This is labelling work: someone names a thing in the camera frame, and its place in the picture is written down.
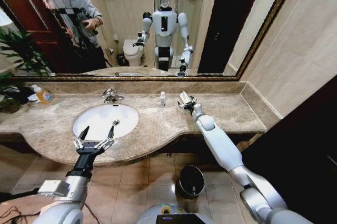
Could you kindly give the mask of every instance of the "tiled floor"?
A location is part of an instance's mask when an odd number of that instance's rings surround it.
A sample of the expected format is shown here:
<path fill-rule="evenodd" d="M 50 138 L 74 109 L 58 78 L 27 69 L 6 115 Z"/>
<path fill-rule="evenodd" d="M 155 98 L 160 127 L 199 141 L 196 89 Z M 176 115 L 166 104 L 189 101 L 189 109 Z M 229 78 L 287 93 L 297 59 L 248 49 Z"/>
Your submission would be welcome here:
<path fill-rule="evenodd" d="M 205 178 L 205 190 L 195 199 L 175 194 L 174 184 L 187 164 L 198 166 Z M 71 166 L 37 158 L 12 193 L 39 187 L 45 179 L 62 179 Z M 89 184 L 86 203 L 101 223 L 134 223 L 146 209 L 160 203 L 174 203 L 189 212 L 199 212 L 217 223 L 254 223 L 238 203 L 242 188 L 234 185 L 211 157 L 194 154 L 157 155 L 124 167 L 97 167 Z M 85 218 L 84 223 L 96 223 Z"/>
<path fill-rule="evenodd" d="M 9 193 L 37 156 L 21 154 L 3 145 L 0 153 L 0 192 Z"/>

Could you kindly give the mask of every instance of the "soap bottle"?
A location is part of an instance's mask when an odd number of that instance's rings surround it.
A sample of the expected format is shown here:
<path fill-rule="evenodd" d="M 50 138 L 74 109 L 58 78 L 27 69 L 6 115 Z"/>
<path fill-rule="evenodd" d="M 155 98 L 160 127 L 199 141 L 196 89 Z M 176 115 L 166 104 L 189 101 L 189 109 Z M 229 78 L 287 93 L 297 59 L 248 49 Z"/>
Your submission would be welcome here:
<path fill-rule="evenodd" d="M 160 107 L 165 107 L 165 92 L 160 93 Z"/>
<path fill-rule="evenodd" d="M 37 85 L 32 85 L 32 87 L 34 88 L 34 92 L 36 93 L 41 103 L 49 104 L 53 100 L 53 95 L 50 94 L 47 90 L 38 87 Z"/>

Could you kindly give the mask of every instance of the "mirror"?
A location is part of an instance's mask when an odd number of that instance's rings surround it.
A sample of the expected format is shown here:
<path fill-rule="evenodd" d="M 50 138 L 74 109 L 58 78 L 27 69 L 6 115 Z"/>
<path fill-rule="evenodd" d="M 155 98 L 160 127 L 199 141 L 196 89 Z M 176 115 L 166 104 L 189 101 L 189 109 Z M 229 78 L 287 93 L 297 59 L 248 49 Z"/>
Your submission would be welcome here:
<path fill-rule="evenodd" d="M 0 73 L 239 78 L 274 1 L 0 0 Z"/>

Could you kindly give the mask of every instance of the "faucet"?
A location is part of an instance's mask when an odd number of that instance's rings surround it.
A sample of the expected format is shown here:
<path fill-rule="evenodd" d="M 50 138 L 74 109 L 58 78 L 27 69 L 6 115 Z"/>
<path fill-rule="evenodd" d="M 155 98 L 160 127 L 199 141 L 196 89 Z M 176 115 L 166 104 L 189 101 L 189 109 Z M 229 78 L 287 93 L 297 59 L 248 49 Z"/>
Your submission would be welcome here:
<path fill-rule="evenodd" d="M 117 95 L 115 90 L 112 89 L 112 88 L 105 90 L 102 97 L 105 99 L 104 103 L 107 103 L 107 104 L 109 104 L 110 102 L 114 102 L 116 100 L 123 100 L 124 99 L 123 96 Z"/>

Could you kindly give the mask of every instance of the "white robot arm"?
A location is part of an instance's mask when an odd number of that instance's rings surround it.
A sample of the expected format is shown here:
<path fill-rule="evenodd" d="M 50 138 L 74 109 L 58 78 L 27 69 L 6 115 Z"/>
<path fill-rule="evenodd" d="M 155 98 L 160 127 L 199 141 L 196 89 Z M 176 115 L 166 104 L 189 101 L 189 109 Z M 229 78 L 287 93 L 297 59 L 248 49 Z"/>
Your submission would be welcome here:
<path fill-rule="evenodd" d="M 143 14 L 143 31 L 138 33 L 137 43 L 133 46 L 144 46 L 148 38 L 150 37 L 150 28 L 152 25 L 152 15 L 149 12 Z"/>
<path fill-rule="evenodd" d="M 89 126 L 74 140 L 77 153 L 80 155 L 74 168 L 68 171 L 65 181 L 46 180 L 38 193 L 56 196 L 56 204 L 42 213 L 33 224 L 82 224 L 82 208 L 87 195 L 87 184 L 96 156 L 102 154 L 114 143 L 114 126 L 104 141 L 82 143 L 89 131 Z"/>
<path fill-rule="evenodd" d="M 190 63 L 193 47 L 189 45 L 189 29 L 187 27 L 187 17 L 185 13 L 180 13 L 178 16 L 178 25 L 181 32 L 182 40 L 184 41 L 184 52 L 180 58 L 180 72 L 178 75 L 186 75 L 186 69 Z"/>
<path fill-rule="evenodd" d="M 245 189 L 240 193 L 252 217 L 258 223 L 286 224 L 311 222 L 287 209 L 286 203 L 275 188 L 263 177 L 248 170 L 242 156 L 228 135 L 218 127 L 211 116 L 202 111 L 201 104 L 185 92 L 180 94 L 179 106 L 191 112 L 196 125 L 221 167 L 226 169 L 231 178 Z"/>

